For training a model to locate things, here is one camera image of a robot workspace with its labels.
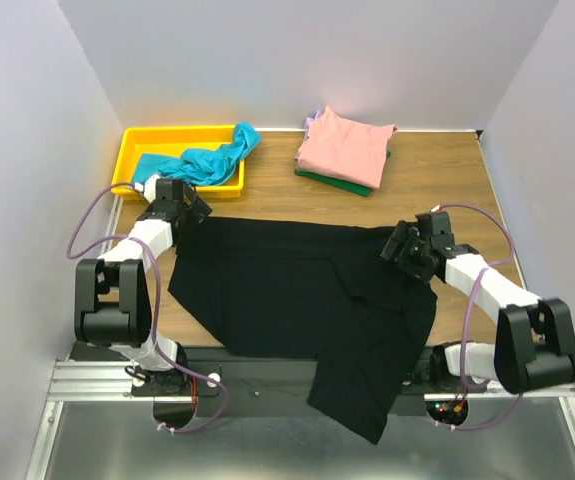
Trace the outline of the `black t-shirt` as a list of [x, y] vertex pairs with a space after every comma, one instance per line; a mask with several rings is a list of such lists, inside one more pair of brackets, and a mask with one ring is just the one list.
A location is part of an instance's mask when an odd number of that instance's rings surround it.
[[377, 443], [437, 307], [381, 258], [390, 232], [211, 217], [178, 243], [168, 290], [231, 354], [315, 361], [309, 405]]

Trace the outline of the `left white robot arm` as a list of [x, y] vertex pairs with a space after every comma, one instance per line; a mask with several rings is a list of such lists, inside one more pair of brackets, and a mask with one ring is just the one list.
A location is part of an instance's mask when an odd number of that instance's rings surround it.
[[162, 278], [158, 258], [175, 247], [211, 213], [196, 188], [158, 175], [130, 189], [148, 202], [126, 234], [109, 235], [113, 245], [96, 258], [89, 249], [66, 256], [75, 271], [74, 331], [78, 341], [106, 347], [129, 364], [138, 388], [156, 395], [195, 394], [198, 379], [184, 348], [158, 331]]

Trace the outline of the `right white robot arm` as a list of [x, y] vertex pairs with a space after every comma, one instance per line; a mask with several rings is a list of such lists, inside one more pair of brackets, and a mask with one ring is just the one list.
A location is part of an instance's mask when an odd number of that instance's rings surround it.
[[460, 381], [470, 391], [494, 381], [518, 395], [575, 382], [575, 332], [568, 305], [543, 299], [501, 274], [472, 246], [457, 243], [443, 207], [399, 222], [381, 256], [422, 282], [438, 278], [468, 298], [495, 324], [491, 344], [443, 346], [427, 366], [430, 384], [449, 390]]

